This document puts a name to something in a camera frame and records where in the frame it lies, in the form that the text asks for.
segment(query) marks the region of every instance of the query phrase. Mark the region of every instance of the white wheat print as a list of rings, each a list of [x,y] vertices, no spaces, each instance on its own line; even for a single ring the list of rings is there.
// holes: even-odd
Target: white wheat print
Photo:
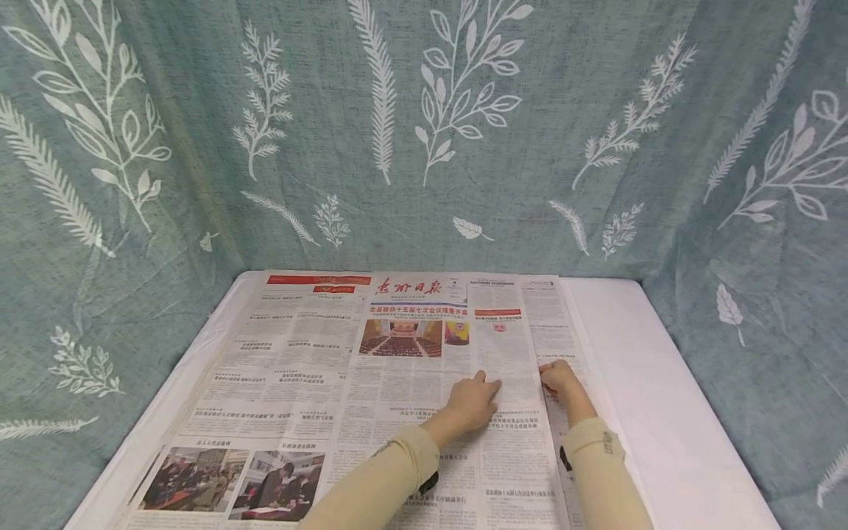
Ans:
[[[278,214],[282,215],[283,219],[287,220],[288,223],[292,225],[294,231],[297,232],[298,236],[300,236],[300,238],[304,241],[308,241],[319,247],[321,246],[321,244],[318,243],[315,239],[313,239],[310,233],[306,231],[306,226],[303,226],[298,220],[298,218],[294,216],[291,210],[289,210],[282,204],[275,203],[269,198],[265,198],[251,192],[242,191],[242,195],[257,203],[259,206],[263,206],[271,211],[275,211]]]
[[[40,421],[40,420],[12,420],[0,421],[0,440],[11,438],[29,438],[30,436],[41,436],[55,432],[76,432],[97,421],[99,416],[91,420],[67,420],[67,421]]]
[[[392,134],[394,133],[394,72],[392,60],[388,56],[386,42],[382,39],[382,30],[377,25],[377,17],[371,10],[368,0],[348,0],[350,15],[354,17],[356,28],[368,55],[371,73],[371,101],[374,110],[371,123],[374,125],[374,162],[382,171],[386,184],[392,185],[388,178],[388,169],[392,166]]]
[[[612,223],[604,227],[600,249],[604,251],[604,261],[616,253],[616,248],[623,247],[636,237],[636,215],[642,211],[644,203],[634,204],[629,211],[612,216]]]
[[[730,324],[731,326],[736,326],[736,333],[739,335],[739,344],[742,345],[742,348],[745,347],[745,339],[742,338],[742,328],[739,327],[742,324],[742,321],[745,319],[742,316],[742,312],[739,311],[739,306],[736,305],[730,293],[728,293],[727,288],[724,287],[723,283],[718,284],[718,290],[716,291],[716,307],[718,307],[718,320],[724,322],[725,324]]]
[[[577,241],[578,247],[580,247],[580,250],[588,256],[589,251],[587,250],[586,245],[586,231],[583,229],[583,222],[580,220],[580,216],[577,215],[577,212],[570,206],[565,206],[560,201],[548,201],[548,203],[553,209],[560,212],[569,223],[571,223],[574,239]]]
[[[292,113],[282,109],[289,95],[283,91],[288,86],[288,73],[276,62],[282,53],[280,39],[269,33],[263,41],[250,20],[244,23],[244,36],[247,41],[242,42],[242,54],[250,63],[244,68],[248,78],[262,92],[260,94],[253,88],[248,90],[248,100],[256,109],[259,118],[251,109],[242,109],[244,127],[235,126],[232,133],[238,143],[248,150],[248,173],[256,180],[254,159],[271,156],[279,151],[279,146],[271,140],[282,140],[286,137],[282,129],[272,124],[291,121]]]
[[[47,141],[39,138],[24,116],[0,94],[0,129],[8,134],[6,140],[13,153],[35,176],[36,188],[41,190],[53,210],[64,221],[71,235],[87,247],[97,247],[110,258],[114,252],[103,243],[103,230],[86,205],[70,185],[68,176],[53,158]]]
[[[325,203],[321,206],[315,205],[315,213],[312,216],[315,217],[315,223],[324,238],[338,251],[338,247],[343,243],[342,239],[350,233],[350,226],[338,213],[338,197],[328,195]]]
[[[818,483],[816,488],[816,504],[819,508],[824,507],[824,496],[829,494],[836,484],[848,478],[848,445],[842,449],[842,452],[836,457],[834,463],[830,465],[824,473],[822,481]]]
[[[771,79],[768,80],[766,95],[754,110],[751,111],[748,120],[739,129],[734,139],[730,142],[730,145],[724,149],[715,167],[712,168],[710,178],[707,180],[704,204],[710,198],[712,190],[716,189],[722,183],[724,177],[728,175],[730,168],[742,156],[742,153],[748,147],[756,132],[766,123],[768,114],[772,111],[772,107],[778,101],[780,92],[784,89],[786,78],[795,64],[795,58],[798,57],[798,49],[801,48],[801,42],[804,40],[804,35],[806,35],[806,28],[810,24],[812,6],[815,3],[816,0],[797,0],[795,3],[795,18],[792,20],[792,24],[789,25],[789,34],[786,36],[784,46],[780,50],[780,59],[774,67],[774,73]]]
[[[686,34],[676,36],[668,46],[668,52],[654,57],[650,66],[650,75],[642,80],[639,95],[644,101],[644,108],[639,110],[633,101],[624,106],[623,128],[618,120],[612,120],[605,133],[599,137],[591,137],[586,141],[584,156],[586,163],[572,181],[572,190],[577,189],[577,183],[590,167],[608,167],[622,161],[620,156],[610,154],[633,152],[639,149],[639,143],[632,139],[635,132],[653,132],[660,128],[657,119],[671,106],[672,98],[683,90],[683,69],[692,63],[695,56],[695,46],[684,48]]]

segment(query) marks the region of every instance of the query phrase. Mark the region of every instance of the finger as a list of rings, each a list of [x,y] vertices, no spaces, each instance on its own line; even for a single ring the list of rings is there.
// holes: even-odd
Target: finger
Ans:
[[[495,394],[500,390],[500,385],[503,384],[503,381],[500,379],[495,379],[494,381],[490,381],[486,383],[488,385],[488,398],[491,399]]]

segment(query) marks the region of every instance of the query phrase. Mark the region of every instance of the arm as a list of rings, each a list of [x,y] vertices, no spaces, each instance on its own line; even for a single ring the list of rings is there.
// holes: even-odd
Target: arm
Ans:
[[[562,447],[574,470],[588,530],[650,530],[653,525],[624,465],[618,436],[598,417],[589,395],[564,360],[540,366],[542,383],[568,415]]]
[[[448,404],[418,427],[402,430],[383,449],[342,478],[310,510],[299,530],[380,530],[438,468],[439,451],[483,427],[496,407],[500,381],[479,371],[457,382]]]

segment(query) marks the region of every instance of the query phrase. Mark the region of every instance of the red banner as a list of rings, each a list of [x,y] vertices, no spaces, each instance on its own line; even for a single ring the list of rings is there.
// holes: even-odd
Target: red banner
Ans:
[[[272,274],[268,276],[268,285],[315,285],[331,283],[341,285],[352,283],[354,285],[371,285],[370,276],[282,276]]]
[[[474,310],[474,316],[514,316],[521,313],[521,310]]]
[[[316,285],[312,288],[313,293],[352,293],[355,290],[352,285]]]

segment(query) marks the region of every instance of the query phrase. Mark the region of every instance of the hand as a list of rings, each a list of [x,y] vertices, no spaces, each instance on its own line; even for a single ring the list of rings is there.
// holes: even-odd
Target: hand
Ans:
[[[448,404],[421,424],[433,442],[442,449],[466,432],[483,427],[498,405],[492,398],[500,389],[500,380],[486,382],[480,370],[473,379],[462,379],[450,389]]]
[[[574,375],[574,370],[562,359],[555,360],[538,368],[542,384],[566,410],[569,427],[574,427],[580,421],[597,417],[592,400],[586,393],[581,382]]]
[[[500,379],[486,382],[486,372],[480,370],[472,379],[462,379],[450,389],[448,404],[443,411],[454,414],[465,424],[465,432],[488,424],[498,405],[492,401],[500,389]]]
[[[574,370],[562,359],[541,365],[538,368],[538,374],[544,387],[553,393],[565,392],[569,388],[582,386],[577,376],[574,375]]]

